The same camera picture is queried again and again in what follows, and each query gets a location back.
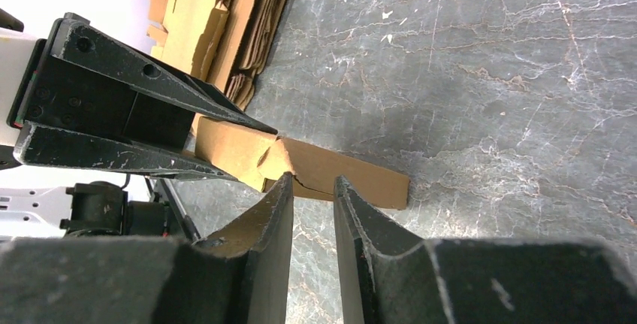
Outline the brown cardboard box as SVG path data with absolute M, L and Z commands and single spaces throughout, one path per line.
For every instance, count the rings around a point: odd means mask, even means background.
M 404 174 L 293 138 L 197 119 L 196 156 L 259 192 L 289 172 L 295 196 L 330 201 L 334 181 L 343 175 L 369 203 L 384 209 L 407 207 L 410 179 Z

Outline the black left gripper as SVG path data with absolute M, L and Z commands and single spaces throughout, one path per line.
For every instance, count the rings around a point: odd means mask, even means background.
M 235 181 L 193 153 L 172 151 L 184 147 L 194 114 L 277 133 L 214 86 L 88 23 L 57 19 L 50 44 L 52 58 L 45 53 L 46 40 L 35 42 L 7 115 L 11 128 L 23 127 L 13 151 L 21 164 Z M 23 126 L 25 120 L 38 123 Z

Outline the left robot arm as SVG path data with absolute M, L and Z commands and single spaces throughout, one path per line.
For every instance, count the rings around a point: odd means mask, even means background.
M 1 191 L 1 238 L 146 235 L 198 241 L 171 180 L 230 174 L 186 151 L 197 115 L 260 132 L 217 88 L 67 13 L 47 38 L 1 21 L 1 167 L 140 175 L 149 201 L 95 181 Z

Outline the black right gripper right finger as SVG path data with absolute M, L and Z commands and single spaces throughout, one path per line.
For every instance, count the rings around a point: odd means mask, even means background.
M 634 323 L 636 281 L 591 240 L 424 239 L 334 184 L 347 323 Z

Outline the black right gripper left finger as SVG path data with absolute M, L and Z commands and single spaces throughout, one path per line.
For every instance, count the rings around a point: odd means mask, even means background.
M 1 246 L 3 323 L 283 323 L 293 183 L 190 244 L 144 236 Z

